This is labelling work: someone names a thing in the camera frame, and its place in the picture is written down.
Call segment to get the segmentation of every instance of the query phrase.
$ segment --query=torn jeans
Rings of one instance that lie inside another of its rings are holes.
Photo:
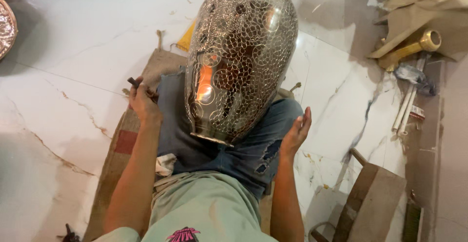
[[[218,171],[227,174],[260,199],[278,170],[278,150],[293,121],[303,114],[292,99],[273,102],[263,118],[234,147],[190,136],[184,105],[184,73],[162,76],[158,105],[164,115],[158,156],[174,154],[173,174]]]

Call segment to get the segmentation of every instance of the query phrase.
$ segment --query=copper tray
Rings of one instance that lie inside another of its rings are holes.
[[[5,0],[0,0],[0,59],[2,59],[15,43],[18,34],[16,18]]]

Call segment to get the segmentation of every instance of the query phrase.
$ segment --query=pink graphic print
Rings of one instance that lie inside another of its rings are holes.
[[[196,233],[200,233],[200,231],[196,231],[195,228],[192,227],[184,227],[168,236],[166,240],[170,239],[169,242],[198,242],[195,236]]]

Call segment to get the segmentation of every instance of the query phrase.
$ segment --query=brass pipe fitting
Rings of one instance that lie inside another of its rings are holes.
[[[402,58],[423,50],[434,52],[439,49],[441,44],[442,37],[436,30],[426,30],[418,42],[414,42],[393,52],[389,52],[379,58],[379,66],[388,72],[395,71]]]

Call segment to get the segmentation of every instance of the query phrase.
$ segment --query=person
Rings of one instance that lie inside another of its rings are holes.
[[[130,91],[140,128],[96,241],[304,241],[293,160],[311,126],[310,107],[303,113],[293,99],[275,101],[242,142],[227,147],[189,135],[183,73],[162,76],[158,104],[147,90],[141,83]],[[177,162],[172,176],[155,182],[156,153]],[[275,176],[268,236],[258,202]]]

